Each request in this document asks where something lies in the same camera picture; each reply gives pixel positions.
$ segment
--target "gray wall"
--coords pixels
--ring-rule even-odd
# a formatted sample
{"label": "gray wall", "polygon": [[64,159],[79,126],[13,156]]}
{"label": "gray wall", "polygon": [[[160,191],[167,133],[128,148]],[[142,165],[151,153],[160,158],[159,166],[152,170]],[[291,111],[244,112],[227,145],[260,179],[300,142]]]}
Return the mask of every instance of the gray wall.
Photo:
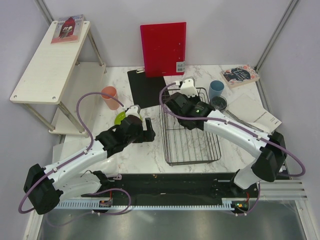
{"label": "gray wall", "polygon": [[[0,22],[0,239],[18,240],[29,217],[18,213],[28,169],[51,161],[58,138],[26,109],[9,101],[48,26],[33,0],[2,1]],[[52,119],[52,106],[37,109]],[[27,202],[24,209],[30,206]]]}
{"label": "gray wall", "polygon": [[[55,19],[84,14],[107,66],[143,66],[140,25],[186,22],[186,64],[255,65],[290,0],[45,0]],[[81,59],[96,59],[85,43]]]}
{"label": "gray wall", "polygon": [[[262,66],[272,113],[286,146],[306,167],[301,177],[320,223],[320,1],[302,0]],[[293,173],[299,166],[290,159]]]}

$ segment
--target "cable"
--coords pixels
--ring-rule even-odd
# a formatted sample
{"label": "cable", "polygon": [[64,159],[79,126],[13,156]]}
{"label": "cable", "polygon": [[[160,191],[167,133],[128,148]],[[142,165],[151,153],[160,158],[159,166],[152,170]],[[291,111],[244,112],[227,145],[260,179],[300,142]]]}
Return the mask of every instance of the cable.
{"label": "cable", "polygon": [[[83,126],[83,128],[87,131],[87,133],[89,134],[89,137],[91,139],[91,142],[89,144],[89,146],[86,148],[86,151],[89,152],[89,150],[91,149],[92,145],[94,144],[94,136],[92,135],[91,131],[89,130],[89,128],[86,126],[86,124],[84,123],[84,121],[81,119],[80,117],[80,113],[79,113],[79,105],[80,105],[80,102],[82,101],[82,99],[84,99],[85,97],[89,96],[89,95],[103,95],[103,96],[107,96],[109,98],[112,98],[113,100],[117,101],[122,107],[124,107],[124,105],[118,100],[116,99],[115,97],[107,94],[107,93],[103,93],[103,92],[89,92],[85,95],[83,95],[82,97],[80,97],[80,99],[78,100],[78,102],[76,103],[76,115],[79,119],[79,122],[81,123],[81,125]],[[85,152],[81,152],[79,153],[78,155],[70,158],[68,161],[58,165],[56,167],[57,170],[59,170],[60,168],[62,168],[63,166],[71,163],[72,161],[76,160],[77,158],[81,157],[82,155],[84,155]],[[54,173],[55,171],[52,169],[50,170],[49,172],[47,172],[44,176],[42,176],[38,181],[35,182],[35,184],[33,184],[30,189],[26,192],[26,194],[24,195],[24,197],[22,198],[20,204],[19,204],[19,207],[18,207],[18,211],[20,214],[27,214],[27,213],[30,213],[32,210],[34,210],[35,208],[30,208],[28,210],[22,210],[22,207],[26,201],[26,199],[28,198],[28,196],[30,195],[30,193],[44,180],[46,179],[50,174]]]}
{"label": "cable", "polygon": [[65,222],[65,223],[63,223],[63,224],[59,224],[59,225],[52,224],[52,223],[49,221],[48,216],[46,216],[45,221],[46,221],[47,224],[48,224],[50,227],[52,227],[52,228],[60,228],[60,227],[63,227],[63,226],[65,226],[65,225],[68,225],[69,223],[72,223],[72,222],[74,222],[74,221],[76,221],[76,220],[78,220],[78,219],[80,219],[80,218],[82,218],[82,217],[84,217],[84,216],[87,216],[87,215],[89,215],[89,214],[97,214],[97,215],[99,215],[99,216],[100,216],[100,215],[114,216],[114,215],[124,214],[124,213],[130,208],[130,206],[131,206],[131,197],[130,197],[129,193],[128,193],[126,190],[121,189],[121,188],[110,188],[110,189],[107,189],[107,190],[104,190],[104,191],[99,191],[99,192],[95,192],[95,193],[90,193],[90,194],[88,194],[88,195],[95,196],[95,195],[104,194],[104,193],[111,192],[111,191],[120,191],[120,192],[125,193],[125,194],[128,196],[129,203],[128,203],[128,205],[126,206],[125,209],[123,209],[123,210],[121,210],[121,211],[118,211],[118,212],[105,212],[105,213],[103,213],[103,212],[99,212],[99,213],[98,213],[98,212],[95,212],[94,210],[92,210],[92,211],[85,212],[85,213],[83,213],[83,214],[81,214],[81,215],[79,215],[79,216],[71,219],[70,221],[67,221],[67,222]]}
{"label": "cable", "polygon": [[242,211],[242,212],[244,212],[244,213],[236,213],[236,214],[235,214],[235,213],[231,213],[231,212],[229,212],[229,211],[225,211],[225,213],[226,213],[226,214],[229,214],[229,215],[234,215],[234,216],[237,217],[237,216],[246,216],[246,215],[249,214],[251,211],[253,211],[254,208],[256,207],[258,201],[259,201],[260,193],[261,193],[260,182],[258,182],[257,185],[258,185],[258,196],[256,197],[256,200],[255,200],[252,208],[249,208],[249,207],[250,207],[250,205],[249,205],[248,211],[246,211],[246,212],[244,212],[242,209],[238,208],[240,211]]}
{"label": "cable", "polygon": [[85,171],[85,172],[80,176],[80,178],[82,178],[82,176],[85,175],[86,172],[90,172],[90,173],[92,174],[92,171],[88,169],[87,171]]}
{"label": "cable", "polygon": [[244,204],[248,203],[250,199],[250,194],[248,192],[246,192],[246,201]]}
{"label": "cable", "polygon": [[243,212],[243,213],[247,213],[248,211],[245,211],[245,210],[242,210],[240,207],[238,207],[238,206],[236,206],[236,208],[239,210],[239,211],[241,211],[241,212]]}
{"label": "cable", "polygon": [[[173,83],[170,83],[169,85],[165,86],[161,91],[160,91],[160,94],[159,94],[159,103],[161,105],[161,107],[163,108],[163,110],[168,113],[169,115],[177,118],[177,119],[181,119],[181,120],[212,120],[212,121],[218,121],[218,122],[222,122],[222,123],[226,123],[227,121],[225,119],[222,119],[222,118],[217,118],[217,117],[184,117],[184,116],[179,116],[179,115],[176,115],[174,114],[173,112],[171,111],[168,111],[167,107],[164,105],[163,101],[162,101],[162,96],[164,94],[164,91],[167,90],[169,87],[173,86],[173,85],[176,85],[175,82]],[[232,121],[229,121],[228,124],[238,128],[238,129],[241,129],[242,131],[252,135],[254,138],[257,138],[259,137],[257,134],[255,134],[254,132],[246,129],[245,127],[243,126],[240,126]],[[269,141],[263,137],[260,138],[260,140],[262,140],[263,142],[267,143],[267,144],[270,144],[274,147],[276,147],[277,149],[280,149],[281,151],[283,151],[284,153],[288,154],[289,156],[291,156],[301,167],[301,173],[299,174],[284,174],[284,173],[280,173],[280,175],[282,176],[286,176],[286,177],[301,177],[303,176],[305,173],[306,173],[306,168],[304,166],[304,164],[299,160],[299,158],[297,158],[293,153],[291,153],[289,150],[285,149],[284,147],[278,145],[278,144],[275,144],[273,143],[272,141]]]}

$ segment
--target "blue cup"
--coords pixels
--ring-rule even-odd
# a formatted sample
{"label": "blue cup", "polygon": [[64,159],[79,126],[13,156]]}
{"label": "blue cup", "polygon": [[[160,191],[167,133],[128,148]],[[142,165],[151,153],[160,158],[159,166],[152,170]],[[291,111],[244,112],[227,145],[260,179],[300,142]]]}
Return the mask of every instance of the blue cup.
{"label": "blue cup", "polygon": [[211,100],[213,97],[220,96],[224,89],[225,85],[222,81],[212,81],[209,87],[209,100]]}

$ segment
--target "book cover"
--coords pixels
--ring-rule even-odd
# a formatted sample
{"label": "book cover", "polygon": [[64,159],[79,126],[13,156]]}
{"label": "book cover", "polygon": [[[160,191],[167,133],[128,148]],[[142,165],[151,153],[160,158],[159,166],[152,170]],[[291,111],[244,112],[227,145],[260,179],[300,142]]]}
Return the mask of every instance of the book cover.
{"label": "book cover", "polygon": [[249,65],[228,69],[220,74],[231,89],[259,80],[259,75]]}
{"label": "book cover", "polygon": [[79,42],[84,19],[83,14],[59,18],[51,44]]}

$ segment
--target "book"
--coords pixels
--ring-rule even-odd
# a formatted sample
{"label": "book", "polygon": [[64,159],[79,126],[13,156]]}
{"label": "book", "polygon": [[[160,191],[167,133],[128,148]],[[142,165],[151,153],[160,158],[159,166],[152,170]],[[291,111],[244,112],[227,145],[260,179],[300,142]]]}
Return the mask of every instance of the book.
{"label": "book", "polygon": [[259,75],[249,65],[228,69],[220,74],[230,89],[259,80]]}
{"label": "book", "polygon": [[67,16],[58,19],[51,44],[78,43],[85,16]]}
{"label": "book", "polygon": [[229,113],[231,117],[235,115],[240,120],[268,133],[272,133],[282,123],[246,94],[242,94],[226,109],[232,113]]}

